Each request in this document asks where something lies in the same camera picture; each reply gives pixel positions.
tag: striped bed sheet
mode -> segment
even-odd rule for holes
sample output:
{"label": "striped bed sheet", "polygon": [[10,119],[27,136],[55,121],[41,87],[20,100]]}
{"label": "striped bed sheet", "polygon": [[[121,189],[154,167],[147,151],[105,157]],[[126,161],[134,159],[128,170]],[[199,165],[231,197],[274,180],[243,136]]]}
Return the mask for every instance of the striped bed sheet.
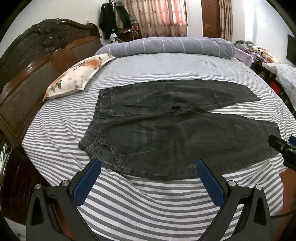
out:
{"label": "striped bed sheet", "polygon": [[[296,134],[296,120],[282,100],[251,69],[232,59],[198,54],[159,53],[127,56],[104,66],[84,91],[47,101],[32,121],[22,142],[28,157],[51,185],[71,179],[89,162],[77,145],[93,118],[99,90],[152,81],[209,79],[247,85],[260,101],[212,110],[274,121],[285,140]],[[260,183],[270,214],[282,207],[285,170],[280,154],[238,172],[225,174],[241,186]],[[112,240],[197,240],[219,207],[214,206],[200,179],[158,182],[121,176],[102,168],[84,205],[78,207],[91,229]],[[242,205],[223,239],[238,221]]]}

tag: blue rubber pad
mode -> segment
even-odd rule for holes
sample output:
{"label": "blue rubber pad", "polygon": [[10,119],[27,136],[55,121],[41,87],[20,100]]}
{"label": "blue rubber pad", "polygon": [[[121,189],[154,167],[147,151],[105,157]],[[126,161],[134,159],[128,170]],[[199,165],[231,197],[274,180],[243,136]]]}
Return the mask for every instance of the blue rubber pad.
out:
{"label": "blue rubber pad", "polygon": [[291,145],[296,146],[296,137],[290,136],[288,141]]}
{"label": "blue rubber pad", "polygon": [[96,159],[81,178],[80,182],[76,185],[72,195],[72,203],[75,207],[78,207],[85,202],[89,192],[101,173],[101,169],[101,161]]}
{"label": "blue rubber pad", "polygon": [[202,160],[197,161],[196,169],[214,205],[222,208],[225,204],[224,190]]}

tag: floral curtain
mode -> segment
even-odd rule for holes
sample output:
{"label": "floral curtain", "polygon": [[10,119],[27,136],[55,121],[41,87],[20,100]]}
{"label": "floral curtain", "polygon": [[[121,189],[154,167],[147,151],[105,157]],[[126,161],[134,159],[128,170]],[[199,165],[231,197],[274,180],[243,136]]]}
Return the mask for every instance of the floral curtain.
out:
{"label": "floral curtain", "polygon": [[231,0],[219,0],[221,38],[232,41],[232,6]]}
{"label": "floral curtain", "polygon": [[142,37],[187,36],[185,0],[123,0]]}

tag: metal screw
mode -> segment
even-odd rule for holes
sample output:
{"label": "metal screw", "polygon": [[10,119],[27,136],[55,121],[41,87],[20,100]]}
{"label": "metal screw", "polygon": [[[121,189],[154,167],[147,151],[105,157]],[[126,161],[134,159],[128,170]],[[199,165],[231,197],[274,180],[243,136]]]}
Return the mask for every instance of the metal screw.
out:
{"label": "metal screw", "polygon": [[231,187],[234,187],[236,185],[236,183],[235,183],[235,181],[229,181],[228,185],[231,186]]}
{"label": "metal screw", "polygon": [[35,189],[38,190],[38,189],[40,189],[40,188],[41,188],[41,184],[38,183],[38,184],[35,186]]}
{"label": "metal screw", "polygon": [[257,184],[257,185],[256,185],[256,188],[257,188],[258,190],[262,190],[262,186],[261,186],[260,184]]}
{"label": "metal screw", "polygon": [[63,187],[66,187],[66,186],[68,186],[69,185],[69,181],[68,180],[65,180],[65,181],[62,181],[62,186]]}

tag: brown wooden door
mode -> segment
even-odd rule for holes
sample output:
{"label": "brown wooden door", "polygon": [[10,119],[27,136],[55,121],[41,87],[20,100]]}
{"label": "brown wooden door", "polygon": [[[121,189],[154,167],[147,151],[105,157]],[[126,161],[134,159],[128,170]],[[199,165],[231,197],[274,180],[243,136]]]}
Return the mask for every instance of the brown wooden door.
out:
{"label": "brown wooden door", "polygon": [[220,38],[219,0],[201,0],[203,37]]}

